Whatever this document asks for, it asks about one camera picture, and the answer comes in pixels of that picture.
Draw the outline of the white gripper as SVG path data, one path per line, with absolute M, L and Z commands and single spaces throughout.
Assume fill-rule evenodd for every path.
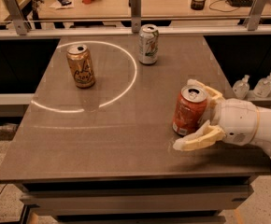
M 178 151 L 193 151 L 214 145 L 217 141 L 244 146 L 256 134 L 259 112 L 256 105 L 235 98 L 224 100 L 221 92 L 196 80 L 189 79 L 188 85 L 198 86 L 207 93 L 207 102 L 214 108 L 211 124 L 207 120 L 195 133 L 179 138 L 173 144 Z

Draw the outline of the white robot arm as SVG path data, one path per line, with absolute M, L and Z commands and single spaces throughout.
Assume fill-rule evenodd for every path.
M 223 95 L 190 79 L 178 95 L 172 123 L 181 137 L 173 149 L 193 151 L 218 141 L 237 146 L 251 144 L 271 157 L 271 109 Z

